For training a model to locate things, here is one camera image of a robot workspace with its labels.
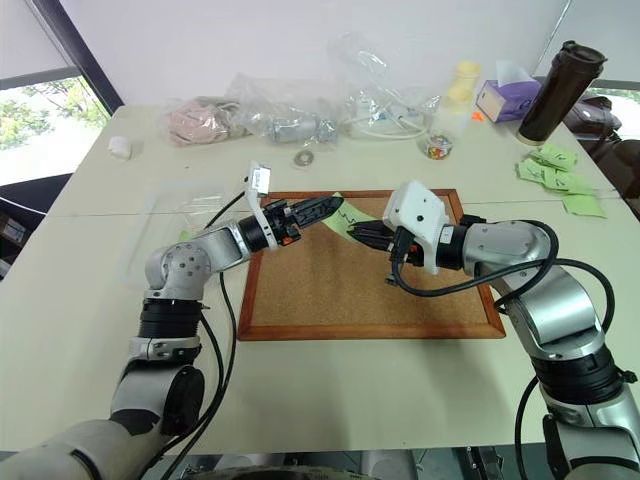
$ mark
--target clear plastic bag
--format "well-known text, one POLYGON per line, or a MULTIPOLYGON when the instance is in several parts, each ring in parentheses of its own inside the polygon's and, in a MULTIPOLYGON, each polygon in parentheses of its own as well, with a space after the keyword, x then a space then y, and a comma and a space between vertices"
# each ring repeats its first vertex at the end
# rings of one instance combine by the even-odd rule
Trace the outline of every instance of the clear plastic bag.
POLYGON ((340 95, 334 84, 238 75, 227 95, 240 103, 235 122, 254 135, 301 147, 338 140, 340 95))
POLYGON ((159 185, 145 200, 122 251, 117 267, 120 281, 136 289, 148 288, 145 265, 151 254, 202 231, 227 202, 225 193, 223 185, 211 180, 159 185))
POLYGON ((359 33, 328 46, 329 60, 346 90, 341 131, 353 138, 407 139, 424 134, 440 97, 402 86, 386 59, 359 33))
POLYGON ((234 121, 238 108, 236 100, 221 97, 172 101, 160 117, 160 131, 178 146, 203 145, 242 137, 249 132, 234 121))

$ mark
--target brown thermos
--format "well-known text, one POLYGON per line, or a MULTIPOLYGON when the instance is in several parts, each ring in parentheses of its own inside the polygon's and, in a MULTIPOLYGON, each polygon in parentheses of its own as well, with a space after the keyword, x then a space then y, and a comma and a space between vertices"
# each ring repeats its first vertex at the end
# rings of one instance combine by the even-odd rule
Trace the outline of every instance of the brown thermos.
POLYGON ((571 107, 602 73, 607 59, 593 48, 564 42, 553 58, 540 93, 524 117, 518 139, 527 145, 542 145, 571 107))

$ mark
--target green sticky note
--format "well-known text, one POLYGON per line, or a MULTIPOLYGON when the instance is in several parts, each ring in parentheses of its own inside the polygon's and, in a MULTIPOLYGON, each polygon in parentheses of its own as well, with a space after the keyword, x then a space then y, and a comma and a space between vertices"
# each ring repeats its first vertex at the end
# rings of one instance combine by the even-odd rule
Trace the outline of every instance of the green sticky note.
POLYGON ((527 158, 517 165, 518 177, 522 180, 528 180, 530 182, 538 182, 544 184, 545 170, 552 169, 550 169, 549 167, 544 167, 530 158, 527 158))
POLYGON ((598 199, 591 195, 565 195, 562 203, 567 212, 574 215, 607 218, 598 199))
POLYGON ((531 156, 544 165, 555 167, 565 172, 572 170, 578 163, 577 153, 551 144, 546 144, 540 150, 531 152, 531 156))
POLYGON ((593 187, 585 179, 574 173, 556 171, 556 183, 562 185, 567 193, 593 195, 593 187))
MULTIPOLYGON (((333 194, 334 197, 341 197, 340 193, 333 194)), ((362 213, 356 207, 351 205, 346 200, 342 202, 340 208, 336 210, 333 215, 322 221, 327 227, 336 232, 338 235, 346 238, 349 241, 355 242, 353 238, 347 233, 347 230, 351 225, 357 222, 367 222, 370 220, 376 220, 374 217, 362 213)))
POLYGON ((558 176, 558 173, 560 173, 558 170, 555 170, 551 167, 545 167, 547 170, 545 170, 545 174, 544 174, 544 186, 547 188, 550 188, 552 190, 561 190, 561 191, 568 191, 569 190, 569 185, 567 185, 567 179, 565 178, 564 180, 562 179, 562 177, 558 176))

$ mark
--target window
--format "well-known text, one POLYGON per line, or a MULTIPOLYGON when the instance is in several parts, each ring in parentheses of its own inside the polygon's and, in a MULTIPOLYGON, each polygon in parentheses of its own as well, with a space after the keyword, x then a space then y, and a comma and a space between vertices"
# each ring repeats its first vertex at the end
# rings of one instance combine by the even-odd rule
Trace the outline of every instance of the window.
POLYGON ((0 185, 74 172, 108 119, 81 76, 0 91, 0 185))
POLYGON ((618 129, 620 138, 640 140, 640 90, 589 88, 587 93, 604 95, 611 100, 611 113, 622 123, 618 129))

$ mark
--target tissue box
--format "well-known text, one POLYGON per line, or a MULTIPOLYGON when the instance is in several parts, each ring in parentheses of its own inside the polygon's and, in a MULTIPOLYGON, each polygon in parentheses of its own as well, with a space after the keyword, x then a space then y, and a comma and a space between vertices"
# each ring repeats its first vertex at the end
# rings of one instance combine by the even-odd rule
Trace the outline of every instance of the tissue box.
POLYGON ((541 85, 534 81, 498 86, 497 80, 487 80, 478 94, 476 105, 492 122, 523 118, 531 108, 541 85))

